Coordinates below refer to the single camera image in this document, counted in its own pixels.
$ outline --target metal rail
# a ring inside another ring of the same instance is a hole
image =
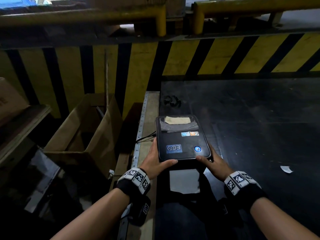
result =
[[[205,18],[223,15],[267,14],[320,8],[320,0],[219,0],[197,1],[193,10],[193,33],[203,31]]]
[[[166,6],[147,6],[122,11],[81,9],[56,12],[37,12],[0,15],[0,28],[32,25],[71,24],[80,22],[106,22],[126,24],[135,20],[155,19],[157,35],[166,35]]]

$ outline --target blue power button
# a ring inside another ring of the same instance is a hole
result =
[[[196,146],[196,147],[194,148],[194,150],[195,150],[196,152],[201,152],[201,147]]]

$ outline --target hand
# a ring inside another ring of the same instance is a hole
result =
[[[232,168],[216,153],[214,148],[209,144],[213,162],[210,162],[206,157],[196,156],[196,160],[202,162],[210,170],[210,172],[220,181],[225,181],[226,178],[234,172]]]
[[[159,162],[157,138],[155,137],[153,143],[150,147],[149,153],[146,158],[143,160],[139,168],[146,171],[149,179],[156,178],[163,170],[171,167],[178,163],[176,159],[166,160],[164,162]]]

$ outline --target forearm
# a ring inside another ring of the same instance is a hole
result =
[[[103,239],[120,219],[129,200],[129,196],[118,188],[112,190],[55,234],[51,240]]]
[[[250,213],[268,240],[319,240],[318,236],[267,198],[256,200]]]

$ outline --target white paper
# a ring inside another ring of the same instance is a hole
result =
[[[169,117],[167,116],[164,120],[169,125],[189,124],[191,123],[189,117]]]
[[[280,168],[286,173],[292,173],[293,171],[290,169],[289,166],[280,166]]]
[[[182,194],[200,193],[199,172],[197,169],[183,169],[169,171],[170,190]]]

